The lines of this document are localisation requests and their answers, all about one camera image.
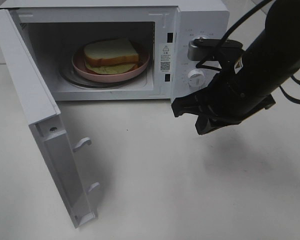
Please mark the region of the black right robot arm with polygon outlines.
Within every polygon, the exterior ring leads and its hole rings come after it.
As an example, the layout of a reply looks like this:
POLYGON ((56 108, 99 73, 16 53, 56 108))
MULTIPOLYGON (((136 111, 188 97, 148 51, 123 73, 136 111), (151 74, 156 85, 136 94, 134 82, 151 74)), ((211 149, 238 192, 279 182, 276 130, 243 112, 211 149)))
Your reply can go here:
POLYGON ((188 58, 197 70, 207 61, 219 67, 207 87, 177 97, 171 105, 175 117, 197 116, 199 135, 238 125, 275 104, 272 92, 293 79, 300 69, 300 0, 275 0, 267 13, 264 30, 247 49, 229 35, 256 11, 260 2, 241 17, 221 39, 197 38, 189 43, 188 58))

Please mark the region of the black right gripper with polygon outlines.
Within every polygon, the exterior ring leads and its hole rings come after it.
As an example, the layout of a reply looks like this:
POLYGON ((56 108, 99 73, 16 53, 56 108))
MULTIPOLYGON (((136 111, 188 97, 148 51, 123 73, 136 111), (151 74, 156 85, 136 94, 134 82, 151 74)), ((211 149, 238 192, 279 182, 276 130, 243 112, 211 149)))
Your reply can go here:
POLYGON ((171 108, 176 118, 183 114, 198 116, 195 129, 199 135, 205 135, 271 108, 276 103, 273 90, 273 83, 264 77, 223 72, 213 77, 202 94, 177 97, 171 108))

